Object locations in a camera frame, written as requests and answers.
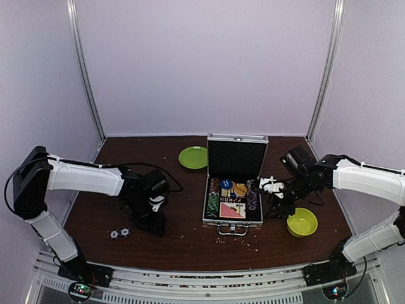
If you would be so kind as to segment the aluminium poker case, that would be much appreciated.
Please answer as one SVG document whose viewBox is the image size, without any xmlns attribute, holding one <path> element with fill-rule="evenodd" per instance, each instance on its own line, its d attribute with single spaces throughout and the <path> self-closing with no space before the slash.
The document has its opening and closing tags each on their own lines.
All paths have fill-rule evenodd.
<svg viewBox="0 0 405 304">
<path fill-rule="evenodd" d="M 206 216 L 209 185 L 212 178 L 230 179 L 237 184 L 244 184 L 249 179 L 253 182 L 260 178 L 261 169 L 268 148 L 268 136 L 237 135 L 209 133 L 207 136 L 208 168 L 202 222 L 204 225 L 216 227 L 221 236 L 243 237 L 250 228 L 261 227 L 263 224 L 263 207 L 259 194 L 259 210 L 250 212 L 247 209 L 246 195 L 240 199 L 246 204 L 246 218 L 209 218 Z"/>
</svg>

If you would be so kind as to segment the red card deck box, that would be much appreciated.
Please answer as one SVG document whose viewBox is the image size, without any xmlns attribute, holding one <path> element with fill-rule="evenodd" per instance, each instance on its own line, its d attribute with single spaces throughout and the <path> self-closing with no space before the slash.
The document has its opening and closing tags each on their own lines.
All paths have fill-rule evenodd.
<svg viewBox="0 0 405 304">
<path fill-rule="evenodd" d="M 244 219 L 246 218 L 246 204 L 221 202 L 219 217 L 231 219 Z"/>
</svg>

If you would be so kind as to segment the orange big blind button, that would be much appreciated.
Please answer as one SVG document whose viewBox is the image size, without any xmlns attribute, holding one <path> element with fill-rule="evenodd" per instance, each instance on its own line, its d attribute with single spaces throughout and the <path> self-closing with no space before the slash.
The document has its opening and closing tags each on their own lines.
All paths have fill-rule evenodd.
<svg viewBox="0 0 405 304">
<path fill-rule="evenodd" d="M 234 197 L 234 192 L 231 189 L 221 189 L 221 197 L 232 198 Z"/>
</svg>

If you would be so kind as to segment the blue small blind button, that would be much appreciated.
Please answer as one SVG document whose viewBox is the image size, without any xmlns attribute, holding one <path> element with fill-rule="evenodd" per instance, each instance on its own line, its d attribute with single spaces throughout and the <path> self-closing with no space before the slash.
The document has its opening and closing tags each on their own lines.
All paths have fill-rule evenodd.
<svg viewBox="0 0 405 304">
<path fill-rule="evenodd" d="M 223 179 L 220 181 L 220 188 L 224 190 L 232 190 L 234 187 L 234 182 L 230 179 Z"/>
</svg>

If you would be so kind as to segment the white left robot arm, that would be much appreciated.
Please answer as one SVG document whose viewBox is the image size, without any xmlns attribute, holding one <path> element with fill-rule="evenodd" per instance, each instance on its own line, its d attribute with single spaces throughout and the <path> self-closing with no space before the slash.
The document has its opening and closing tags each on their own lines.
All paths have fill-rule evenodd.
<svg viewBox="0 0 405 304">
<path fill-rule="evenodd" d="M 5 182 L 5 196 L 8 186 L 13 186 L 13 201 L 6 206 L 31 225 L 70 275 L 85 281 L 91 275 L 90 265 L 50 211 L 46 193 L 69 190 L 117 197 L 129 207 L 136 228 L 162 237 L 166 227 L 162 208 L 173 192 L 170 182 L 176 179 L 156 165 L 150 165 L 152 170 L 146 174 L 137 174 L 132 167 L 133 163 L 102 165 L 64 159 L 36 146 Z"/>
</svg>

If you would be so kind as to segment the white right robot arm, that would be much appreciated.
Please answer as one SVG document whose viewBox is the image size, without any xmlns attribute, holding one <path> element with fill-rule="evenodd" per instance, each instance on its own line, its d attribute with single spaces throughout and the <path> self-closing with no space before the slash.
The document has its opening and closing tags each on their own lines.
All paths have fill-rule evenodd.
<svg viewBox="0 0 405 304">
<path fill-rule="evenodd" d="M 397 209 L 368 230 L 342 240 L 331 252 L 324 273 L 336 280 L 349 265 L 372 253 L 404 244 L 404 171 L 369 165 L 347 155 L 327 154 L 319 160 L 302 146 L 280 158 L 290 174 L 258 181 L 259 190 L 269 196 L 269 213 L 278 218 L 292 216 L 299 200 L 325 189 L 362 194 L 395 204 Z"/>
</svg>

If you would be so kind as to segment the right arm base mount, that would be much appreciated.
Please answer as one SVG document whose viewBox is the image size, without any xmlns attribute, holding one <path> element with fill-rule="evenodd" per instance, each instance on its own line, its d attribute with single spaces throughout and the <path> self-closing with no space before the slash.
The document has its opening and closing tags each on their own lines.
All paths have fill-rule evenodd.
<svg viewBox="0 0 405 304">
<path fill-rule="evenodd" d="M 309 264 L 302 269 L 302 274 L 307 286 L 326 284 L 333 281 L 344 281 L 345 278 L 357 274 L 351 263 L 324 262 Z"/>
</svg>

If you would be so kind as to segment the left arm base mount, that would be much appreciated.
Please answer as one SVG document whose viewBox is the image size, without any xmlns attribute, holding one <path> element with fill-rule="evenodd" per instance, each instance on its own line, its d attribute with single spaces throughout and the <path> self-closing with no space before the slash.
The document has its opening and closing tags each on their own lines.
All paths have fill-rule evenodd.
<svg viewBox="0 0 405 304">
<path fill-rule="evenodd" d="M 87 262 L 63 262 L 58 275 L 87 285 L 108 288 L 113 275 L 111 267 Z"/>
</svg>

